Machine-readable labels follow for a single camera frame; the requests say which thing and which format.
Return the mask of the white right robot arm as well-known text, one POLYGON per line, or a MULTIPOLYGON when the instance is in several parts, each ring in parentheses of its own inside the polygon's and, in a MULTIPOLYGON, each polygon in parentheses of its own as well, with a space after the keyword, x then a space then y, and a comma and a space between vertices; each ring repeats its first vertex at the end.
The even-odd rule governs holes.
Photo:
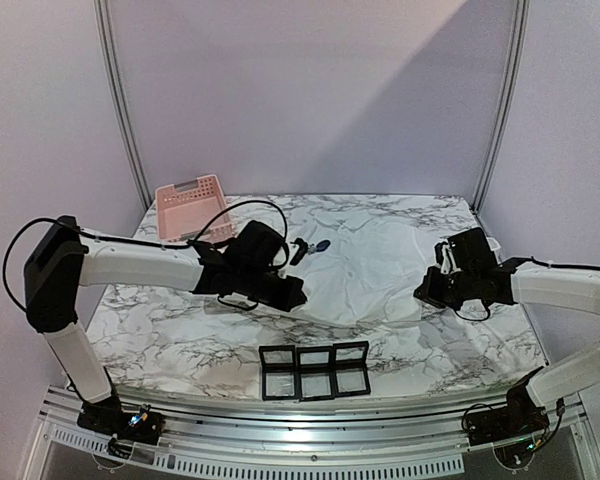
MULTIPOLYGON (((539 304, 600 317, 600 266, 556 264, 534 257, 499 261, 494 240, 480 228, 448 237, 435 248, 435 262, 416 299, 458 313, 467 301, 492 305, 539 304)), ((566 397, 600 383, 600 345, 518 380, 497 409, 468 410, 462 428, 472 445, 496 443, 547 430, 548 407, 561 411, 566 397)))

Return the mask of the white button shirt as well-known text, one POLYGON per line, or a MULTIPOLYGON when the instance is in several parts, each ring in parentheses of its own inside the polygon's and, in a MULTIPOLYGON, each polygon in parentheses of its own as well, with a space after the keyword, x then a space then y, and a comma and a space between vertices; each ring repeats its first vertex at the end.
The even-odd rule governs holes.
POLYGON ((288 270, 304 281, 307 301, 286 317, 331 327, 421 318, 414 291, 435 264, 434 247, 441 237, 388 218, 339 226, 313 219, 293 226, 290 233, 309 244, 327 240, 330 245, 288 270))

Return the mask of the blue round brooch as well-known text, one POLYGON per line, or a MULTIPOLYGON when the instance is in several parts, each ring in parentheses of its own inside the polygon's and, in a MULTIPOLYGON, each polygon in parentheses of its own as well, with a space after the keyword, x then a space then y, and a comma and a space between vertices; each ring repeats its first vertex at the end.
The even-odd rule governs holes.
POLYGON ((316 244, 315 251, 316 252, 324 252, 325 250, 327 250, 329 248, 330 244, 331 244, 331 242, 329 240, 322 240, 316 244))

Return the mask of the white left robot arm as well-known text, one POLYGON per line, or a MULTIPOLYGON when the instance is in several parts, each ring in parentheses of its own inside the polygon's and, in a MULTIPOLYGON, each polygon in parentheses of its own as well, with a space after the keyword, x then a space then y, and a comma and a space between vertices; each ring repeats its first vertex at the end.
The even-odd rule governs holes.
POLYGON ((217 244, 161 244, 92 233, 72 216, 52 220, 24 266, 25 313, 82 401, 78 426, 113 440, 156 445, 165 423, 147 406, 135 413, 122 406, 78 320, 80 288, 151 286, 219 299, 237 294, 253 307, 291 312, 307 300, 302 280, 283 271, 291 251, 283 236, 258 221, 217 244))

